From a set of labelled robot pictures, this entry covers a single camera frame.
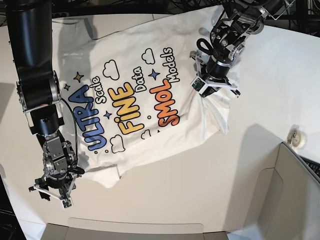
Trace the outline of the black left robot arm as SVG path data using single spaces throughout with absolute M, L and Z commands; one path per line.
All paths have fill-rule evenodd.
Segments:
M 197 75 L 204 81 L 223 80 L 229 70 L 240 59 L 249 35 L 259 34 L 267 17 L 277 20 L 293 0 L 239 0 L 230 5 L 226 18 L 220 18 L 209 33 L 208 39 L 196 42 L 198 50 L 208 56 L 207 62 L 200 62 L 200 55 L 194 59 L 199 68 Z

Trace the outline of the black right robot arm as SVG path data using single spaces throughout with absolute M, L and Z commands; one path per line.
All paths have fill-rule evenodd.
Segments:
M 31 191 L 44 197 L 57 189 L 63 198 L 84 174 L 77 166 L 77 152 L 59 128 L 60 86 L 53 70 L 52 2 L 50 0 L 7 0 L 5 12 L 13 61 L 17 70 L 17 93 L 23 112 L 30 115 L 30 131 L 43 151 L 44 176 L 35 180 Z

